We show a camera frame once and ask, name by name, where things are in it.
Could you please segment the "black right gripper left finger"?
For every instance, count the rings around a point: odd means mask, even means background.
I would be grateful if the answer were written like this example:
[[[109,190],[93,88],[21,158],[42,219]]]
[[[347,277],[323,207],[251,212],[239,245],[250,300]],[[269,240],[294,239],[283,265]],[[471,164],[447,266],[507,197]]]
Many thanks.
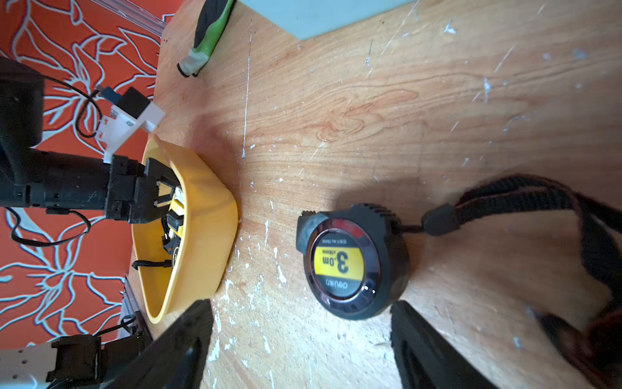
[[[101,388],[199,388],[214,328],[212,302],[197,300],[140,354],[115,367]]]

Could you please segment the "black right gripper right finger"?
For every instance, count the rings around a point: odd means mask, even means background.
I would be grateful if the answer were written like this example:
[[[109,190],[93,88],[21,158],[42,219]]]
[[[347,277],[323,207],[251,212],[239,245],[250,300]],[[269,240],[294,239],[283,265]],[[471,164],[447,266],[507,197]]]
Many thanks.
[[[390,308],[391,346],[404,388],[494,388],[410,304]]]

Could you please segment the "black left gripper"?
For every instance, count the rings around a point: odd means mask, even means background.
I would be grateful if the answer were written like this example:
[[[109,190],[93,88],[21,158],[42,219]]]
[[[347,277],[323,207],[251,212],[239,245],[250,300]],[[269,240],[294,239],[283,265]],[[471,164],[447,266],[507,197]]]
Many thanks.
[[[143,165],[128,157],[113,156],[105,200],[105,218],[129,224],[147,224],[165,217],[159,207],[160,188],[157,182],[168,179],[168,167],[148,158]]]

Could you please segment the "black round tape measure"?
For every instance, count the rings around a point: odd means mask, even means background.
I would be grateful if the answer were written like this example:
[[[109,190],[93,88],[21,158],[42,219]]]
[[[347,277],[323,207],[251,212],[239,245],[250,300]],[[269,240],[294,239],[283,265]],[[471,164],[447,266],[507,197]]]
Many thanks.
[[[612,233],[621,229],[621,212],[563,183],[524,174],[495,178],[464,192],[456,203],[427,212],[418,225],[403,224],[378,204],[305,211],[297,221],[296,249],[323,308],[342,319],[369,319],[403,301],[411,269],[405,234],[438,237],[483,217],[564,210],[578,217],[584,269],[609,289],[611,299],[584,331],[555,314],[536,311],[534,316],[557,352],[593,387],[618,388],[621,252]]]

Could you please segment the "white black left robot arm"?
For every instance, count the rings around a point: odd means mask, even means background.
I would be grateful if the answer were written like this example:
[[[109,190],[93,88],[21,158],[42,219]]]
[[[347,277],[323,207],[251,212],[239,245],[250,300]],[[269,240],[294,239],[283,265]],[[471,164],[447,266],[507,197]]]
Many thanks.
[[[39,207],[48,214],[102,211],[109,220],[147,224],[165,217],[180,185],[162,162],[119,156],[138,130],[154,131],[163,111],[135,88],[100,94],[113,105],[95,136],[106,146],[101,158],[38,150],[42,140],[46,77],[9,58],[1,60],[1,205]]]

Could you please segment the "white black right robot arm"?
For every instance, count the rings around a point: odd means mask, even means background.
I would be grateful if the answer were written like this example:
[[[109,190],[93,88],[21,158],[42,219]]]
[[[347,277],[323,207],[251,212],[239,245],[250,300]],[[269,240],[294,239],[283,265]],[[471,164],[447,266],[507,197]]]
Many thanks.
[[[492,388],[494,385],[407,302],[390,309],[391,346],[405,388]],[[99,335],[1,352],[3,388],[198,388],[214,315],[194,302],[158,339],[146,332],[104,345]]]

